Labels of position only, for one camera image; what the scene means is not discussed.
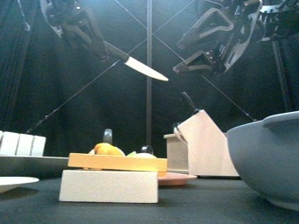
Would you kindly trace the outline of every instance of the black curtain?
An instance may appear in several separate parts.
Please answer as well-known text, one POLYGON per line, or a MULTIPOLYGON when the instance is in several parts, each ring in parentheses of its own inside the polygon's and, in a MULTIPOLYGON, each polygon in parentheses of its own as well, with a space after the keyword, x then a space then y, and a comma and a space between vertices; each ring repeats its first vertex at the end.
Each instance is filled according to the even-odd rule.
MULTIPOLYGON (((94 11, 106 41, 146 63, 147 1, 82 2, 94 11)), ((176 46, 198 20, 195 2, 154 0, 154 69, 170 79, 152 81, 152 146, 163 158, 164 135, 192 114, 180 92, 206 109, 223 132, 252 122, 244 111, 258 120, 286 112, 270 42, 252 43, 224 74, 174 73, 180 57, 198 50, 183 52, 176 46)), ((114 130, 115 146, 126 153, 139 151, 146 144, 146 76, 118 59, 100 63, 90 52, 72 49, 47 25, 39 1, 22 3, 31 31, 23 28, 16 1, 2 2, 0 130, 24 133, 40 121, 31 134, 47 137, 46 156, 88 152, 107 128, 114 130)), ((291 61, 298 52, 289 43, 282 52, 297 109, 298 67, 291 61)))

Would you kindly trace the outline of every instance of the black table surface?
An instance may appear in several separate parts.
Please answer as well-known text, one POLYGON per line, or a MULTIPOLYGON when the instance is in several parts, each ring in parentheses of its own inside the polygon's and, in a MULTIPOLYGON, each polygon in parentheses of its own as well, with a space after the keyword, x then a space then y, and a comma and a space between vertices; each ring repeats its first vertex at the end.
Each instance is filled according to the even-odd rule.
POLYGON ((0 194, 0 223, 299 223, 243 180, 198 178, 159 187, 156 204, 60 202, 62 179, 43 179, 0 194))

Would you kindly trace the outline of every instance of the metal pole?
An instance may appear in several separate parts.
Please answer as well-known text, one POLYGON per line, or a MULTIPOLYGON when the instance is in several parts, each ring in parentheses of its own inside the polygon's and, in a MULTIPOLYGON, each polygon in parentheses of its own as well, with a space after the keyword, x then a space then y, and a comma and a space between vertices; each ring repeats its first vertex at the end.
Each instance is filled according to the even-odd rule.
MULTIPOLYGON (((152 67, 152 0, 147 0, 147 65, 152 67)), ((146 143, 152 142, 152 78, 147 77, 146 83, 146 143)))
POLYGON ((293 106, 291 106, 291 100, 290 100, 289 85, 286 80, 283 57, 282 57, 278 41, 273 41, 273 49, 274 49, 274 55, 275 55, 275 67, 277 67, 278 79, 281 83, 281 90, 282 90, 282 96, 283 96, 283 102, 285 102, 285 112, 290 112, 293 110, 293 106))

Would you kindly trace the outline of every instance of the pink plate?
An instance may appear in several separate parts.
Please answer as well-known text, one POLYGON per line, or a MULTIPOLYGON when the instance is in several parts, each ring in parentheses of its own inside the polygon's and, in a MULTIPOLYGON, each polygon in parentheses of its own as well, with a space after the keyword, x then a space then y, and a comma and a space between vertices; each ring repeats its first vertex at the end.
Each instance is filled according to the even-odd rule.
POLYGON ((183 173, 167 172, 166 176, 159 177, 159 186, 184 186, 190 179, 196 179, 198 176, 192 176, 183 173))

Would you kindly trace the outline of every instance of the wooden tray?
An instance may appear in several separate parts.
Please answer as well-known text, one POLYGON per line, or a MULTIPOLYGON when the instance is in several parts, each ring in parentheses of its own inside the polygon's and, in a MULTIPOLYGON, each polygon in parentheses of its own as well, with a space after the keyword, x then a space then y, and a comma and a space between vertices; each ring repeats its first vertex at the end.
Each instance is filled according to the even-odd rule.
POLYGON ((167 172, 167 159, 71 153, 68 166, 120 171, 167 172))

